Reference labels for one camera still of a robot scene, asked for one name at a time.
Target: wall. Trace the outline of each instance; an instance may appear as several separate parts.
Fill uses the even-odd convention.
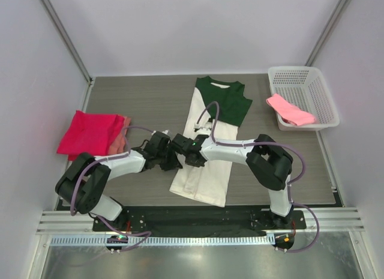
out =
[[[86,82],[39,0],[0,0],[0,274],[26,278],[41,212],[65,157],[55,149]]]
[[[51,0],[93,76],[303,65],[338,0]]]
[[[384,265],[384,0],[352,0],[315,62],[327,80],[339,127],[322,132],[343,199],[357,206]]]

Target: laundry basket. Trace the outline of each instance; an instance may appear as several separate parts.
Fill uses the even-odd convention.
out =
[[[315,124],[295,126],[283,121],[276,113],[283,131],[318,131],[340,123],[335,104],[321,71],[314,67],[285,66],[268,70],[271,94],[279,94],[289,103],[317,118]]]

